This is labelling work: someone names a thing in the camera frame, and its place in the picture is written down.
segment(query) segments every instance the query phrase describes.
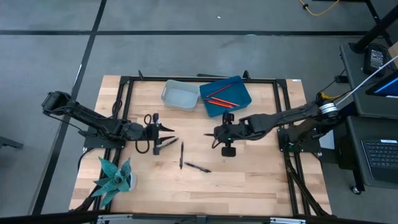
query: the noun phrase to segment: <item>red pencil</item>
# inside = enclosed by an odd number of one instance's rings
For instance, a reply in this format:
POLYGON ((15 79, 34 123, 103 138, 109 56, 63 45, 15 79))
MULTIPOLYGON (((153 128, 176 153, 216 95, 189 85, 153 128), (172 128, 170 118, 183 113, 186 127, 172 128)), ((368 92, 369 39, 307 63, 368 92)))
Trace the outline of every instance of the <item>red pencil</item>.
POLYGON ((237 105, 236 103, 231 103, 231 102, 228 102, 228 101, 226 101, 226 100, 219 99, 219 98, 211 97, 211 99, 213 99, 213 100, 218 100, 218 101, 221 101, 221 102, 223 102, 223 103, 231 104, 231 105, 234 105, 234 106, 239 106, 239 105, 237 105))
POLYGON ((219 103, 219 102, 217 102, 217 101, 213 101, 213 100, 209 100, 209 99, 204 99, 204 100, 206 100, 207 102, 209 102, 209 103, 211 103, 211 104, 214 104, 214 105, 224 106, 224 107, 226 107, 226 108, 232 108, 231 105, 226 105, 226 104, 219 103))
POLYGON ((214 94, 216 94, 216 93, 218 93, 218 92, 220 92, 220 91, 223 91, 223 90, 225 90, 226 88, 228 88, 228 87, 230 87, 231 85, 228 85, 228 86, 226 86, 226 87, 223 87, 223 88, 220 88, 219 90, 217 90, 217 91, 215 91, 214 93, 210 93, 208 96, 206 96, 206 97, 209 97, 209 96, 213 96, 214 94))

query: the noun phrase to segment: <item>wooden table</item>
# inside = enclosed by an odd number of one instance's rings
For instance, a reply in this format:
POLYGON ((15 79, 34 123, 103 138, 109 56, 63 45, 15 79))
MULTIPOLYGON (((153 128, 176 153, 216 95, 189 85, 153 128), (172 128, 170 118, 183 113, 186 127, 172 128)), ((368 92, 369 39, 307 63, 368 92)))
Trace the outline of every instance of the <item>wooden table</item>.
MULTIPOLYGON (((111 115, 116 99, 120 76, 104 76, 95 111, 111 115)), ((117 194, 112 202, 112 212, 208 214, 208 215, 292 215, 287 185, 287 175, 282 153, 279 152, 276 129, 258 141, 236 141, 236 157, 221 156, 221 147, 211 148, 213 128, 221 124, 221 117, 209 118, 203 102, 198 100, 193 112, 174 110, 164 106, 160 96, 164 82, 134 82, 128 119, 144 124, 146 114, 159 113, 160 122, 175 133, 179 141, 166 147, 159 156, 152 155, 152 145, 147 154, 139 154, 134 142, 123 149, 120 164, 131 158, 132 170, 137 174, 137 186, 130 192, 117 194), (183 166, 179 168, 180 145, 184 141, 185 162, 210 169, 212 173, 183 166)), ((255 113, 275 113, 275 99, 271 84, 245 84, 252 103, 235 111, 235 119, 255 113)), ((300 80, 287 80, 290 103, 297 107, 305 103, 300 80)), ((282 105, 283 94, 280 90, 282 105)), ((146 142, 140 142, 141 150, 146 142)), ((100 174, 98 156, 104 149, 95 149, 81 162, 70 208, 79 206, 95 187, 100 174)), ((309 153, 301 154, 306 185, 327 212, 329 200, 319 161, 309 153)), ((296 186, 298 207, 302 201, 296 186)))

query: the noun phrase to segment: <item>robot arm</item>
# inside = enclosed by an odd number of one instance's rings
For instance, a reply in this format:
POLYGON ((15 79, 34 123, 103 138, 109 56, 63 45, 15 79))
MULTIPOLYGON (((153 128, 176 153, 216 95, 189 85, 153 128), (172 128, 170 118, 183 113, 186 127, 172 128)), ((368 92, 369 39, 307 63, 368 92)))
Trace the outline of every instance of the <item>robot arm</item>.
POLYGON ((232 124, 233 120, 234 114, 226 112, 223 115, 223 124, 215 127, 212 135, 215 141, 226 144, 222 150, 223 156, 235 155, 234 148, 231 147, 233 141, 261 139, 277 126, 305 120, 300 125, 287 129, 289 141, 296 142, 304 138, 314 128, 322 127, 323 133, 327 132, 340 118, 332 101, 318 98, 306 105, 280 113, 253 114, 239 119, 238 124, 232 124))
POLYGON ((162 126, 158 123, 159 115, 157 113, 150 116, 150 121, 146 127, 141 124, 130 122, 123 119, 107 118, 103 115, 88 109, 87 107, 79 104, 77 101, 72 100, 68 93, 55 91, 49 93, 44 102, 42 103, 43 114, 52 117, 51 115, 69 115, 70 117, 87 124, 96 130, 96 133, 88 131, 79 131, 84 136, 92 136, 105 139, 110 142, 118 141, 154 141, 154 154, 159 155, 160 144, 166 139, 173 138, 173 136, 159 138, 159 131, 174 131, 162 126))

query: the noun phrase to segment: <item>concrete floor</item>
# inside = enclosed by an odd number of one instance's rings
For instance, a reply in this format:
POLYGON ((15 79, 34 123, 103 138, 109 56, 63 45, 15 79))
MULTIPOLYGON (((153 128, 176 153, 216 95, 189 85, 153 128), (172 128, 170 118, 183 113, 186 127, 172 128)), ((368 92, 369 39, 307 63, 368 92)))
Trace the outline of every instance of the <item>concrete floor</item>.
MULTIPOLYGON (((100 0, 0 0, 0 30, 91 30, 100 0)), ((312 2, 318 12, 331 2, 312 2)), ((373 1, 382 17, 397 0, 373 1)), ((99 30, 369 30, 365 3, 341 2, 313 17, 296 0, 177 1, 108 0, 99 30)), ((398 40, 398 23, 390 27, 398 40)), ((0 136, 23 142, 23 150, 0 151, 0 217, 28 214, 59 122, 46 118, 46 92, 70 92, 88 36, 0 35, 0 136)), ((338 46, 357 37, 97 36, 78 101, 93 108, 103 75, 194 76, 197 73, 302 79, 307 100, 343 70, 338 46)), ((327 93, 348 90, 334 84, 327 93)), ((69 128, 43 212, 66 212, 84 139, 69 128)), ((350 172, 323 167, 334 215, 394 223, 398 191, 367 187, 355 196, 350 172)))

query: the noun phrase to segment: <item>green succulent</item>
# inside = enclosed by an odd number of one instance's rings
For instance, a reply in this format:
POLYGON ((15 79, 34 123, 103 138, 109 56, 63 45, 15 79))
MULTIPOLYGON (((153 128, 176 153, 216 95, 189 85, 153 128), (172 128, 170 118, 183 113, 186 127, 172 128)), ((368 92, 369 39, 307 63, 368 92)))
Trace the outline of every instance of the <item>green succulent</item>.
POLYGON ((112 198, 119 192, 128 192, 130 190, 131 181, 131 167, 130 158, 124 162, 121 169, 106 159, 98 157, 101 161, 101 168, 108 176, 106 178, 96 180, 96 183, 101 188, 93 193, 92 197, 100 196, 106 193, 102 200, 101 207, 110 203, 112 198))

